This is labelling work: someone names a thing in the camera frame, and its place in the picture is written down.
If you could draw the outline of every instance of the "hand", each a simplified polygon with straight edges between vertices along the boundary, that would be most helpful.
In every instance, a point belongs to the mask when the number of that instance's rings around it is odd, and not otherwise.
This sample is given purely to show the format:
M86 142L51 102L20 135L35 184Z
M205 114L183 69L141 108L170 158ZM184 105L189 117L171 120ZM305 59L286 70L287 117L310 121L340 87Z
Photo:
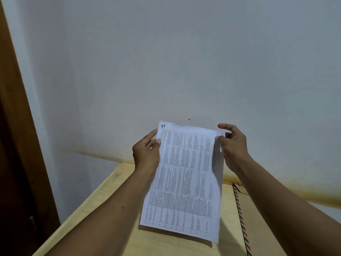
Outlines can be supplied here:
M158 130L154 129L133 146L135 169L144 168L154 173L159 166L161 139L151 140L157 132Z
M218 140L224 153L225 163L228 168L236 173L238 171L238 159L251 158L246 145L246 136L235 126L231 124L220 123L218 128L226 129L232 133L226 133L219 136Z

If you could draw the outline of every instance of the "brown stain on wall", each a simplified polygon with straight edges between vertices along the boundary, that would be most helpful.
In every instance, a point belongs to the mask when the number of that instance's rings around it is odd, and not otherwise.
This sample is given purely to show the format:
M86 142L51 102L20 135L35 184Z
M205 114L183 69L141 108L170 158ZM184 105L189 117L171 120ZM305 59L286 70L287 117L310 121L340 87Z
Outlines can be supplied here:
M72 153L77 153L81 155L91 156L99 159L119 162L119 163L127 163L134 165L133 160L122 160L121 158L116 158L112 156L105 156L105 155L97 155L93 153L87 153L82 151L70 151ZM232 185L232 183L242 184L240 179L237 176L232 176L229 174L224 174L223 176L223 183L227 185ZM332 195L332 194L323 194L318 190L314 189L313 187L296 187L289 183L282 182L284 186L290 189L293 193L300 196L301 198L313 202L316 204L321 204L324 206L331 206L336 208L341 208L341 194L340 195Z

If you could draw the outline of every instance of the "door frame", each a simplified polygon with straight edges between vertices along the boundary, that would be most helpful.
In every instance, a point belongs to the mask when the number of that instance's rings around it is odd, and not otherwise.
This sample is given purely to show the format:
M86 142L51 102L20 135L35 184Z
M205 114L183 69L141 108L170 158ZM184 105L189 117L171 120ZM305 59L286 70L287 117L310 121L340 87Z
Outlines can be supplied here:
M0 105L35 203L33 224L46 240L60 221L1 0L0 54Z

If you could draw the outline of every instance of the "white paper sheet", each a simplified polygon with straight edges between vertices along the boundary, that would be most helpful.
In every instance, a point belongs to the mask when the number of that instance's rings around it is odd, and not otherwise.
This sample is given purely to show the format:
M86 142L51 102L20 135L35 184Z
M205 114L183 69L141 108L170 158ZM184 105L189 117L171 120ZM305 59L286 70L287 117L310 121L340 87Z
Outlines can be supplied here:
M224 156L217 135L225 131L160 121L160 164L141 225L218 243Z

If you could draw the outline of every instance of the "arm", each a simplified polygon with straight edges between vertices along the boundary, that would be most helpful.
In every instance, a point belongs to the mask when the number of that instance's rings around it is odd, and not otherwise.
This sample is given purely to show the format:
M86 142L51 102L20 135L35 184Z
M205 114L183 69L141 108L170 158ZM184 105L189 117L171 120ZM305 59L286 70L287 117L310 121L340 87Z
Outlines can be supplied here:
M64 236L46 255L119 255L129 238L141 202L159 165L157 129L133 146L135 170L98 208Z
M288 255L340 255L341 224L284 187L247 151L245 135L234 125L218 137L226 165L242 181L258 211Z

